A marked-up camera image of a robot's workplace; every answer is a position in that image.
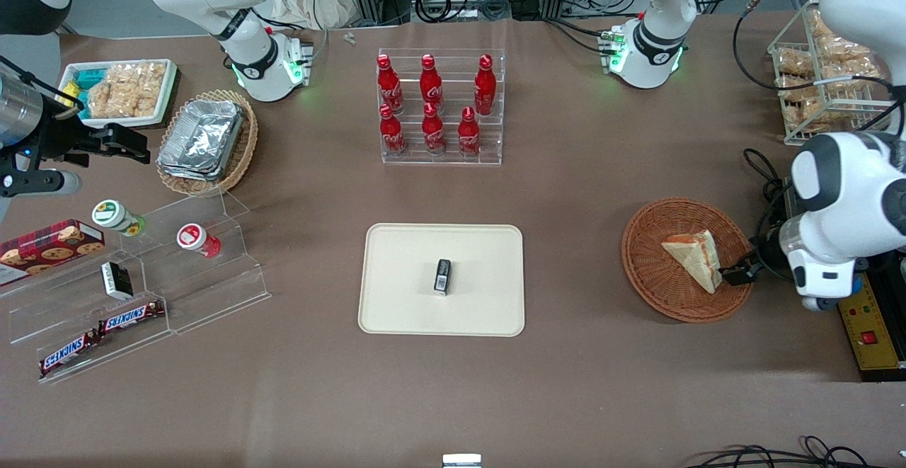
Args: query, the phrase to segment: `red bottle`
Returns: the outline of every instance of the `red bottle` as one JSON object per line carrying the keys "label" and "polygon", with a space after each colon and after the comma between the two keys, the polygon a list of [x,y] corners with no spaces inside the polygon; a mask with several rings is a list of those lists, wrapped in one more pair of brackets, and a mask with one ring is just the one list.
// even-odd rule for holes
{"label": "red bottle", "polygon": [[494,94],[498,90],[498,79],[491,67],[494,59],[490,54],[478,59],[478,75],[475,76],[475,110],[480,116],[488,116],[494,108]]}
{"label": "red bottle", "polygon": [[386,54],[378,56],[378,87],[381,88],[381,98],[391,106],[395,113],[402,111],[402,84],[399,76],[391,66],[391,58]]}
{"label": "red bottle", "polygon": [[421,130],[425,133],[425,145],[428,154],[440,157],[447,151],[444,141],[444,122],[437,116],[437,106],[434,103],[425,103],[425,119],[421,122]]}
{"label": "red bottle", "polygon": [[467,156],[478,155],[478,122],[475,110],[465,107],[462,110],[462,121],[459,122],[459,152]]}
{"label": "red bottle", "polygon": [[388,155],[399,157],[406,154],[406,139],[402,136],[402,127],[394,116],[394,109],[387,103],[381,106],[381,136]]}
{"label": "red bottle", "polygon": [[421,78],[418,79],[418,85],[421,86],[421,99],[425,103],[433,103],[437,107],[437,112],[443,113],[443,81],[440,80],[440,74],[434,69],[433,55],[426,54],[421,56]]}

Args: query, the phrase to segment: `round wicker basket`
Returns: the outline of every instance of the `round wicker basket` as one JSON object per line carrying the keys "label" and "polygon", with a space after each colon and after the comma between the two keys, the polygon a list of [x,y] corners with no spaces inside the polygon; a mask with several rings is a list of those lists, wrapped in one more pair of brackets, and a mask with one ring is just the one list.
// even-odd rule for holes
{"label": "round wicker basket", "polygon": [[751,252],[741,230],[722,211],[696,200],[670,197],[637,211],[622,237],[622,262],[632,287],[654,309],[687,323],[711,323],[743,306],[752,285],[722,282],[714,294],[696,282],[660,242],[675,234],[711,230],[721,267]]}
{"label": "round wicker basket", "polygon": [[[258,142],[258,120],[256,120],[255,112],[252,111],[252,106],[249,105],[245,98],[233,91],[208,91],[197,95],[194,100],[233,101],[233,103],[242,106],[245,111],[242,127],[240,128],[242,132],[239,133],[239,138],[236,138],[236,145],[233,146],[229,164],[226,166],[226,174],[220,181],[188,180],[187,178],[177,178],[165,173],[161,170],[161,166],[158,166],[158,174],[161,175],[161,180],[167,185],[167,188],[176,193],[194,195],[211,190],[214,187],[230,190],[230,188],[235,187],[239,183],[242,175],[246,173],[248,165],[252,162],[252,153],[255,152],[255,145]],[[179,107],[178,112],[171,118],[167,125],[167,132],[164,133],[161,148],[167,143],[167,139],[173,131],[173,125],[175,125],[186,105],[188,105],[188,101],[182,107]]]}

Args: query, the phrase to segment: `brown tablecloth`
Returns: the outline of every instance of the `brown tablecloth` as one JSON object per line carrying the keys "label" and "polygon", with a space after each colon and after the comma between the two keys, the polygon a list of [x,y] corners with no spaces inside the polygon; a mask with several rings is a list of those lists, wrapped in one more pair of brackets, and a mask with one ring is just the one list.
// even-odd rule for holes
{"label": "brown tablecloth", "polygon": [[[789,16],[747,20],[751,67]],[[654,91],[604,76],[591,52],[543,23],[354,30],[356,46],[334,33],[311,87],[253,104],[261,139],[234,191],[252,209],[248,249],[274,297],[55,385],[35,383],[35,351],[0,342],[0,464],[399,468],[481,452],[489,467],[682,466],[731,443],[797,451],[806,433],[893,464],[906,448],[906,390],[852,383],[835,313],[806,312],[766,276],[731,319],[682,325],[622,273],[620,236],[641,205],[689,196],[750,232],[762,180],[741,149],[780,170],[795,155],[780,143],[776,98],[735,68],[734,22],[700,17],[679,71]],[[503,167],[384,167],[382,46],[505,48]],[[237,88],[210,37],[64,36],[62,48],[64,62],[174,59],[178,103]],[[149,132],[154,145],[159,133]],[[153,166],[126,159],[93,158],[81,175],[74,196],[13,201],[3,239],[87,219],[107,197],[139,212],[180,198]],[[523,333],[361,332],[358,268],[376,222],[518,226]]]}

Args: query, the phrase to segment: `jar lid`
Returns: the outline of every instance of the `jar lid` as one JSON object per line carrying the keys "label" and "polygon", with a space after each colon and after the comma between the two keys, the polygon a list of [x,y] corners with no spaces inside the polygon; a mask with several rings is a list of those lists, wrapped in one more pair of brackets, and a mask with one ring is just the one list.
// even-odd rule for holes
{"label": "jar lid", "polygon": [[206,240],[207,232],[205,232],[205,228],[198,224],[185,224],[182,229],[179,229],[179,232],[176,235],[176,242],[178,245],[187,249],[187,251],[200,249],[201,246],[205,244]]}
{"label": "jar lid", "polygon": [[113,228],[126,218],[126,209],[116,200],[102,200],[91,211],[91,219],[103,228]]}

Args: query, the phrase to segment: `aluminum foil container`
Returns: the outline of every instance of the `aluminum foil container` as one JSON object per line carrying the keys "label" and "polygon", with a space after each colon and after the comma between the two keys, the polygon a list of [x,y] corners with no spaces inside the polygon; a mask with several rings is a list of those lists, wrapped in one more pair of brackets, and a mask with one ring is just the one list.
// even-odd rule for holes
{"label": "aluminum foil container", "polygon": [[242,107],[232,101],[191,101],[179,114],[156,162],[172,176],[219,180],[227,171],[242,117]]}

